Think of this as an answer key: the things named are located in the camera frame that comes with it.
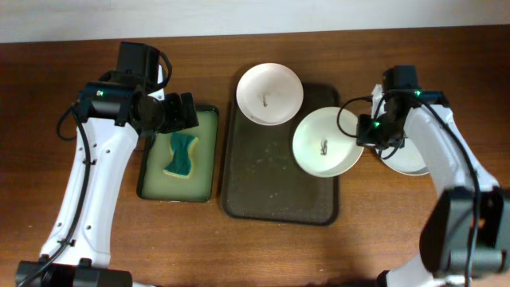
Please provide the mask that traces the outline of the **white plate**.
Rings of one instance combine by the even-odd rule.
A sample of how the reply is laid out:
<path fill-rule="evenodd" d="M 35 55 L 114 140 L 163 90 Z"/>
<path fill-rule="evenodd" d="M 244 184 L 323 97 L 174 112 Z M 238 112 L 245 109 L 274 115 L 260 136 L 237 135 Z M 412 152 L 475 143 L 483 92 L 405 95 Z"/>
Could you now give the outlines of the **white plate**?
<path fill-rule="evenodd" d="M 359 160 L 363 148 L 350 135 L 358 118 L 338 107 L 320 108 L 298 125 L 292 139 L 297 164 L 308 174 L 320 178 L 341 175 Z"/>
<path fill-rule="evenodd" d="M 264 63 L 248 69 L 238 81 L 237 106 L 256 124 L 276 126 L 291 120 L 300 110 L 304 89 L 288 67 Z"/>
<path fill-rule="evenodd" d="M 393 150 L 393 147 L 382 151 L 375 149 L 375 153 L 376 155 L 380 154 L 382 162 L 398 173 L 416 176 L 429 173 L 420 152 L 411 139 L 405 138 L 400 148 L 390 158 L 387 158 Z"/>

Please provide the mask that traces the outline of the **green and yellow sponge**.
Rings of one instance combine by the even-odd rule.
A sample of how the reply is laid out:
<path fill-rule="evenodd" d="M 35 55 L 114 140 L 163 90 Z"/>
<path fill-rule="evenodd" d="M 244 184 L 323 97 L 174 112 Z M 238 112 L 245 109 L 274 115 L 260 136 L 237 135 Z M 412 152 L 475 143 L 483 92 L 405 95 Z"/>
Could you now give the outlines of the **green and yellow sponge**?
<path fill-rule="evenodd" d="M 164 167 L 166 175 L 189 178 L 194 170 L 193 153 L 198 137 L 175 132 L 170 138 L 171 161 Z"/>

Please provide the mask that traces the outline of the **white plate top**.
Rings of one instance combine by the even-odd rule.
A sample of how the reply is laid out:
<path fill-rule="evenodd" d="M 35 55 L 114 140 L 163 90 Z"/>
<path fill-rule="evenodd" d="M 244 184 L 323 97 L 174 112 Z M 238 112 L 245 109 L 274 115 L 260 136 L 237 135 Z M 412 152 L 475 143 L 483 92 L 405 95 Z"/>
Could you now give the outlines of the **white plate top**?
<path fill-rule="evenodd" d="M 300 110 L 304 89 L 288 67 L 264 63 L 248 69 L 238 81 L 237 106 L 256 124 L 276 126 L 291 120 Z"/>

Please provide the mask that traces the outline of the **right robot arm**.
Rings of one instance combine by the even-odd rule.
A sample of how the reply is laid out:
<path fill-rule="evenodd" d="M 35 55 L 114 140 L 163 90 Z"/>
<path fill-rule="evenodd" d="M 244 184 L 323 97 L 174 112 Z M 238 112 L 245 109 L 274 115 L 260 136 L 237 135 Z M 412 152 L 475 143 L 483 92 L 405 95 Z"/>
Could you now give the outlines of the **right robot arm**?
<path fill-rule="evenodd" d="M 509 191 L 480 164 L 463 139 L 443 92 L 423 89 L 412 65 L 383 74 L 359 116 L 362 147 L 397 151 L 410 140 L 422 157 L 438 201 L 419 238 L 419 253 L 381 272 L 378 286 L 469 286 L 509 270 Z"/>

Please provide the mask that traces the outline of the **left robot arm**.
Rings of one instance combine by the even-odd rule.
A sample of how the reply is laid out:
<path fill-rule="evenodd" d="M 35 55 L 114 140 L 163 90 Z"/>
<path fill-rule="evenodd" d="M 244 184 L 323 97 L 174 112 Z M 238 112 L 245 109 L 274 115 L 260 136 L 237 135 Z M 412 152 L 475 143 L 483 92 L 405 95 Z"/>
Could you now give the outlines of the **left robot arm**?
<path fill-rule="evenodd" d="M 172 75 L 155 47 L 121 42 L 116 68 L 80 90 L 66 111 L 76 151 L 59 214 L 37 261 L 20 261 L 17 286 L 135 286 L 110 269 L 112 220 L 139 139 L 198 126 L 191 93 L 166 94 Z"/>

